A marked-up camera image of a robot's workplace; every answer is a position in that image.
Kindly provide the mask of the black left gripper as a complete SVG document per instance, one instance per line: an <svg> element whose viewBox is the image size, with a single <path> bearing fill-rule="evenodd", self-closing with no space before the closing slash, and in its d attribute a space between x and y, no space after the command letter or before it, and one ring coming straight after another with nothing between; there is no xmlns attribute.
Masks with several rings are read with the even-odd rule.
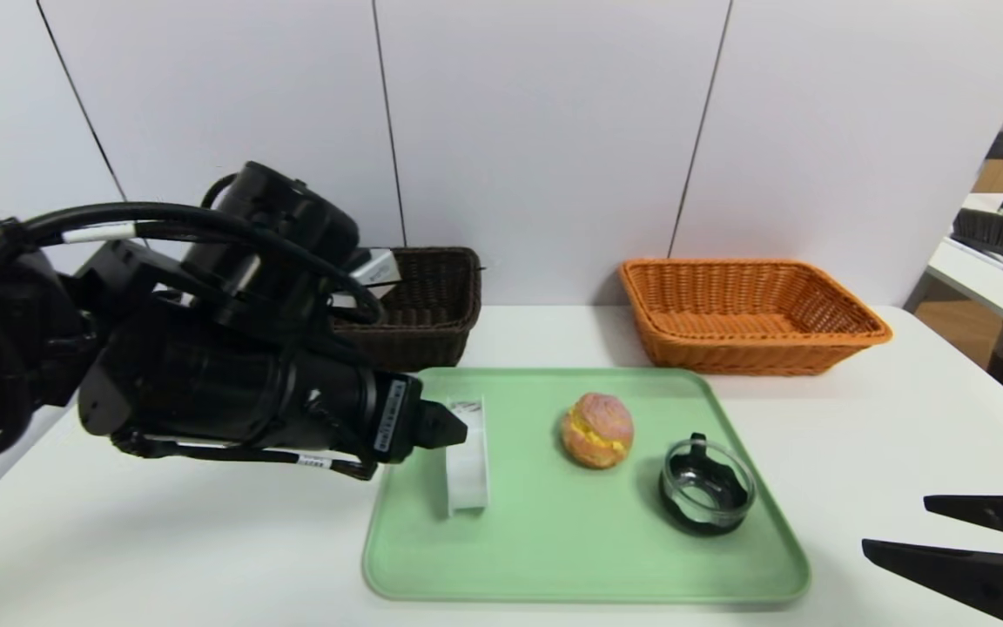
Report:
<svg viewBox="0 0 1003 627"><path fill-rule="evenodd" d="M438 449L466 441L468 426L442 402L421 400L421 385L409 374L322 354L302 354L293 365L282 408L285 449L335 451L393 464L410 456L414 446Z"/></svg>

